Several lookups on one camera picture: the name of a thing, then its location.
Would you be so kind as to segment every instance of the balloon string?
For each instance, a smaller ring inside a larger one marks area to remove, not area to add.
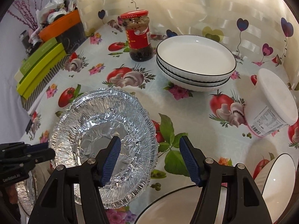
[[[285,48],[284,48],[284,52],[283,52],[283,55],[282,55],[282,57],[281,57],[281,63],[282,63],[282,60],[283,60],[283,56],[284,56],[284,54],[286,53],[286,46],[285,46]]]
[[[136,2],[135,2],[135,1],[133,1],[133,0],[131,0],[131,1],[135,3],[135,8],[136,8],[136,11],[137,11],[137,5],[136,5]]]
[[[237,55],[237,57],[239,56],[239,54],[240,54],[240,50],[239,50],[239,45],[241,44],[241,33],[242,33],[242,31],[240,31],[240,43],[238,44],[238,47],[237,47],[237,50],[238,50],[238,55]]]
[[[260,63],[263,61],[264,57],[265,57],[265,56],[264,56],[264,54],[263,54],[263,58],[262,58],[262,60],[260,61]]]

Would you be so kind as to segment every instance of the metal screw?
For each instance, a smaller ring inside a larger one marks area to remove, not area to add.
[[[58,171],[63,170],[63,168],[64,168],[64,166],[63,166],[62,164],[60,164],[60,165],[58,165],[58,166],[56,167],[56,169],[57,169]]]
[[[212,164],[214,162],[214,160],[210,157],[206,158],[206,163]]]
[[[237,164],[237,167],[238,167],[239,169],[244,169],[244,168],[245,168],[245,165],[244,165],[243,163],[238,163],[238,164]]]
[[[87,160],[87,163],[88,164],[93,164],[93,163],[95,163],[95,159],[94,158],[90,158],[90,159]]]

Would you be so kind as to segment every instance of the orange box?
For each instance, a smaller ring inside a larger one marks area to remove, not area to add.
[[[46,42],[53,37],[61,35],[63,32],[80,22],[81,18],[79,11],[76,9],[45,27],[38,35],[42,41]]]

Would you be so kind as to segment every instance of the stack of plates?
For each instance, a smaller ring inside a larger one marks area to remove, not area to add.
[[[192,91],[218,90],[237,66],[225,46],[195,35],[170,37],[157,46],[156,53],[158,67],[167,80]]]

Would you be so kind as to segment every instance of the red jar label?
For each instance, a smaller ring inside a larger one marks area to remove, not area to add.
[[[141,49],[150,44],[150,29],[147,27],[144,31],[129,29],[126,30],[129,47],[132,49]]]

